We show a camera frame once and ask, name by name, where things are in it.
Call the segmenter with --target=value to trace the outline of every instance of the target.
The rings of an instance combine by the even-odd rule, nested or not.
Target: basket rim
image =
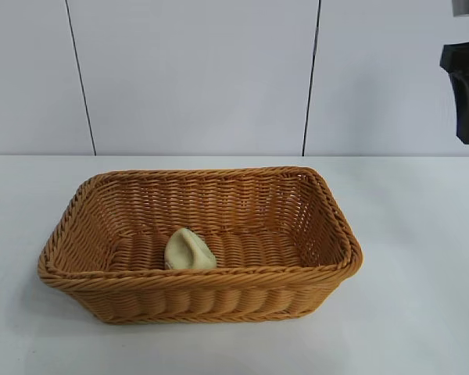
[[[94,188],[100,184],[107,183],[114,180],[115,177],[128,177],[132,175],[147,176],[153,178],[219,178],[231,177],[240,179],[240,173],[250,173],[250,177],[254,177],[253,172],[256,171],[260,177],[272,177],[275,174],[288,173],[291,175],[305,174],[312,181],[314,187],[325,197],[325,209],[328,212],[328,219],[331,221],[336,232],[346,239],[346,243],[342,243],[341,247],[345,250],[343,260],[336,264],[302,267],[302,266],[253,266],[253,267],[238,267],[238,268],[216,268],[212,270],[139,270],[139,271],[84,271],[84,272],[66,272],[56,267],[53,264],[52,257],[58,251],[57,244],[63,239],[64,235],[69,231],[70,224],[73,217],[76,216],[77,210],[83,205],[85,200],[91,194]],[[342,211],[334,200],[327,183],[318,172],[312,168],[305,166],[272,166],[262,168],[241,168],[241,169],[224,169],[224,170],[115,170],[107,173],[97,174],[80,185],[76,194],[70,201],[66,208],[62,219],[56,225],[52,235],[43,248],[40,258],[38,260],[38,274],[40,278],[46,283],[51,284],[55,288],[65,287],[74,288],[76,290],[84,290],[86,283],[94,283],[96,281],[106,281],[111,284],[125,284],[126,280],[143,280],[148,281],[149,287],[152,283],[161,284],[161,280],[168,280],[173,283],[175,280],[183,280],[185,277],[188,280],[192,279],[211,279],[212,277],[223,279],[231,279],[227,282],[227,286],[232,284],[239,284],[236,280],[240,275],[251,274],[252,279],[260,279],[264,284],[266,279],[274,279],[275,277],[282,277],[291,279],[297,284],[310,284],[313,282],[323,281],[327,279],[336,279],[340,277],[345,279],[351,277],[361,267],[363,263],[363,253],[361,252],[360,245],[354,237],[353,232],[347,223]]]

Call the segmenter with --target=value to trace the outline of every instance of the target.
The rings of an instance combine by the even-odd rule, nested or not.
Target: white table
[[[311,166],[364,265],[312,315],[111,326],[36,262],[77,185],[121,169]],[[0,156],[0,374],[469,375],[469,158]]]

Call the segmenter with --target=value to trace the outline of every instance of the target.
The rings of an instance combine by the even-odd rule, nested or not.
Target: rectangular basket
[[[216,269],[164,269],[181,227]],[[107,323],[256,322],[311,313],[362,259],[312,169],[135,170],[78,188],[38,274]]]

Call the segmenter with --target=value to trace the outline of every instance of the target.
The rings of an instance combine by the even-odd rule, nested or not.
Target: beige cloth
[[[168,270],[210,270],[217,267],[216,257],[193,231],[181,228],[170,237],[165,247]]]

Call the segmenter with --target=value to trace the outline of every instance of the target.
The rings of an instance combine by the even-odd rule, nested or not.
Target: woven basket wall
[[[215,270],[164,270],[189,227]],[[314,311],[362,263],[312,169],[122,171],[84,182],[38,274],[107,323],[281,320]]]

